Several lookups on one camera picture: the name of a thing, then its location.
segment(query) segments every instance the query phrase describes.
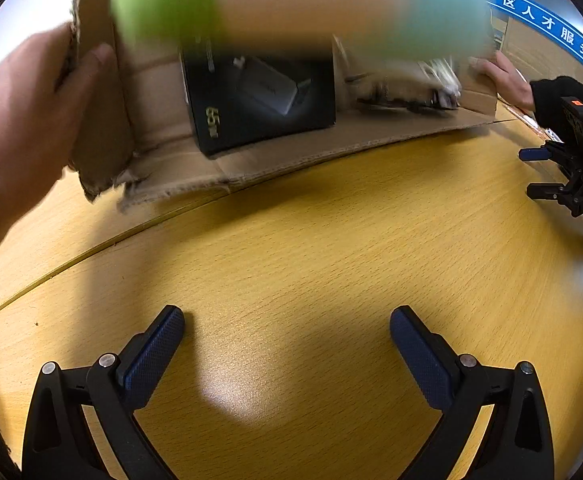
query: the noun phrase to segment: blue sign with white text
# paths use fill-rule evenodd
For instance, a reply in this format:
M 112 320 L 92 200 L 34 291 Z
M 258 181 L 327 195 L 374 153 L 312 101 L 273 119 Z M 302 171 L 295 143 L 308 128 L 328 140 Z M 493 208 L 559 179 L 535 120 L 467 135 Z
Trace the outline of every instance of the blue sign with white text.
M 531 0 L 487 0 L 509 16 L 535 28 L 583 63 L 583 35 L 565 20 Z

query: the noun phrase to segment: black product box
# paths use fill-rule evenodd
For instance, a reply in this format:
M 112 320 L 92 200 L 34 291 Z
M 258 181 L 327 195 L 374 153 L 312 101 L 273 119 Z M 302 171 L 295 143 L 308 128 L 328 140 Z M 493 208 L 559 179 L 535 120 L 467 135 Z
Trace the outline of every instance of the black product box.
M 182 63 L 204 155 L 335 124 L 331 49 L 300 57 L 217 52 L 204 41 L 198 46 Z

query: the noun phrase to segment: torn cardboard edge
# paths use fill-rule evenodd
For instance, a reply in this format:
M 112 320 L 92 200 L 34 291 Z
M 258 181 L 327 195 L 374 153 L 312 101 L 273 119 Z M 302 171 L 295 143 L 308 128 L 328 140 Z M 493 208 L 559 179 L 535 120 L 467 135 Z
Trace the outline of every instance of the torn cardboard edge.
M 465 64 L 458 74 L 463 87 L 458 110 L 342 112 L 332 128 L 264 140 L 210 160 L 192 137 L 178 49 L 124 45 L 109 0 L 75 0 L 75 9 L 76 58 L 107 42 L 115 46 L 118 63 L 105 73 L 86 111 L 72 166 L 88 200 L 123 185 L 121 210 L 200 189 L 233 190 L 377 146 L 494 121 L 493 83 Z M 337 101 L 345 107 L 343 67 L 337 53 L 334 59 Z

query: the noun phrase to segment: human hand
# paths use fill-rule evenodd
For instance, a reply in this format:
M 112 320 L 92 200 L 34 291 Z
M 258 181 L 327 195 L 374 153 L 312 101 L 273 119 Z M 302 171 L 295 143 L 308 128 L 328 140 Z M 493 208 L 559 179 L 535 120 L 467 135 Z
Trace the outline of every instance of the human hand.
M 494 81 L 496 90 L 509 104 L 530 112 L 536 111 L 530 84 L 522 78 L 505 54 L 497 51 L 493 62 L 472 58 L 470 63 L 478 72 Z
M 35 34 L 0 63 L 0 241 L 62 176 L 98 77 L 114 58 L 103 44 L 59 86 L 69 24 Z

